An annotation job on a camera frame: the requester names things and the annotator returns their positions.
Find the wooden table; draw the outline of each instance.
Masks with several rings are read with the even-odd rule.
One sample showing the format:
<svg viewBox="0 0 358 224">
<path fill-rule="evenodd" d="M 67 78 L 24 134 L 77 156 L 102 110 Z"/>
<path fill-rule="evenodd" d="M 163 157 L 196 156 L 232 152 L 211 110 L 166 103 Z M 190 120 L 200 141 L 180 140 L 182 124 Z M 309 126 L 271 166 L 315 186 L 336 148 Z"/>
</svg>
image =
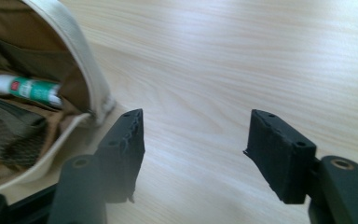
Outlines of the wooden table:
<svg viewBox="0 0 358 224">
<path fill-rule="evenodd" d="M 62 2 L 117 107 L 93 135 L 77 130 L 48 175 L 12 189 L 11 202 L 56 182 L 66 159 L 95 151 L 136 108 L 146 146 L 136 203 L 108 204 L 109 223 L 310 223 L 310 200 L 280 202 L 242 154 L 254 108 L 307 136 L 318 158 L 358 162 L 358 1 Z"/>
</svg>

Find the bag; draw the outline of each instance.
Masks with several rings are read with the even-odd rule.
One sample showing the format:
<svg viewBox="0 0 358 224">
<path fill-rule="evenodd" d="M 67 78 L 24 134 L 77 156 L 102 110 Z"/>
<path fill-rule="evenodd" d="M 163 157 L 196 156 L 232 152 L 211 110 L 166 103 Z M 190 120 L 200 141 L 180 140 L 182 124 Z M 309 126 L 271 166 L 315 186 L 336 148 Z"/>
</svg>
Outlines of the bag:
<svg viewBox="0 0 358 224">
<path fill-rule="evenodd" d="M 0 94 L 0 190 L 40 178 L 74 128 L 101 125 L 115 104 L 80 28 L 56 0 L 0 0 L 2 74 L 58 83 L 62 108 Z"/>
</svg>

